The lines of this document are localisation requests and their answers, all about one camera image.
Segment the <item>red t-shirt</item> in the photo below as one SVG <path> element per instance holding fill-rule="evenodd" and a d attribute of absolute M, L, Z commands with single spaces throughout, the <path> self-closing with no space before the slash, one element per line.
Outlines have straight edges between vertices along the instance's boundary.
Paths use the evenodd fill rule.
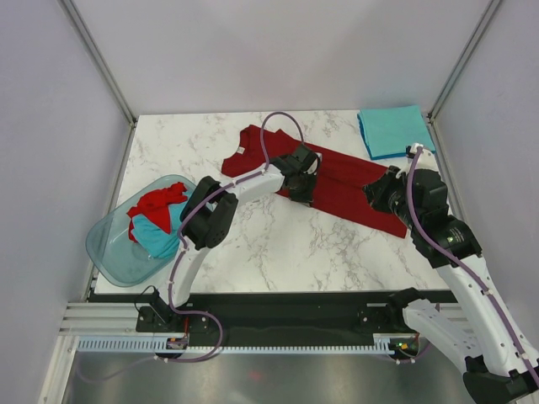
<path fill-rule="evenodd" d="M 404 238 L 407 227 L 395 216 L 370 207 L 363 187 L 379 179 L 386 167 L 310 144 L 322 155 L 312 208 L 354 223 Z M 241 130 L 239 147 L 223 160 L 221 173 L 228 177 L 245 174 L 264 163 L 260 128 L 250 125 Z"/>

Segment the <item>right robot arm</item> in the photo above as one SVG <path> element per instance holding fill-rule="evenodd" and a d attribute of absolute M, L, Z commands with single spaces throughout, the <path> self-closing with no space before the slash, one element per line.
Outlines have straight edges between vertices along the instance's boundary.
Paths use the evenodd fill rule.
<path fill-rule="evenodd" d="M 447 187 L 433 170 L 411 175 L 391 166 L 364 186 L 368 204 L 395 215 L 416 250 L 445 281 L 471 328 L 465 332 L 416 289 L 394 294 L 386 309 L 395 331 L 418 332 L 459 370 L 476 403 L 510 403 L 538 390 L 538 350 L 516 326 L 469 226 L 449 212 Z"/>

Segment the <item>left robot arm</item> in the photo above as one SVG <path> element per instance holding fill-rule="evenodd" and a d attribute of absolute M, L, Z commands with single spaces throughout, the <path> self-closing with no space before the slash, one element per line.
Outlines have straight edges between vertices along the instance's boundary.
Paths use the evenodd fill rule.
<path fill-rule="evenodd" d="M 189 299 L 210 250 L 227 237 L 237 208 L 281 190 L 292 201 L 311 205 L 322 160 L 320 153 L 302 143 L 291 154 L 267 157 L 262 165 L 227 184 L 202 178 L 180 216 L 179 248 L 166 281 L 167 297 L 153 290 L 149 305 L 136 309 L 136 330 L 171 332 L 182 327 L 186 316 L 208 317 L 201 311 L 184 311 L 181 305 Z"/>

